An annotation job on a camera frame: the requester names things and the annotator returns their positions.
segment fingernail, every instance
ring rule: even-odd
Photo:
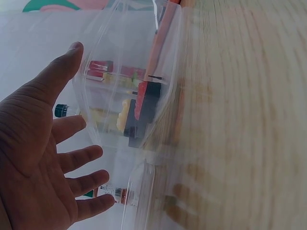
[[[82,43],[81,42],[74,42],[69,47],[68,51],[70,51],[70,50],[77,50],[77,49],[80,49],[81,47],[82,47]]]

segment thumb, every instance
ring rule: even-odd
[[[73,43],[65,55],[53,60],[36,78],[21,87],[16,93],[21,91],[53,107],[60,92],[77,73],[82,55],[82,43]]]

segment vial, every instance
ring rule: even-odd
[[[58,118],[75,115],[80,115],[80,109],[78,107],[75,108],[66,104],[57,104],[54,111],[54,116]]]

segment green object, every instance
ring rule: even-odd
[[[80,10],[75,4],[67,1],[67,0],[31,0],[26,4],[24,7],[23,12],[30,12],[30,11],[39,11],[43,6],[48,5],[60,5],[66,6],[74,10]]]
[[[94,197],[94,190],[92,190],[91,192],[88,192],[87,194],[84,194],[84,196],[93,198]]]
[[[138,88],[139,84],[142,83],[142,81],[138,78],[138,74],[135,72],[132,76],[132,84]]]

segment label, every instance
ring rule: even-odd
[[[110,194],[114,197],[117,203],[124,204],[125,203],[125,195],[123,194],[124,191],[125,190],[122,188],[115,188],[115,187],[105,184],[98,188],[97,196]]]

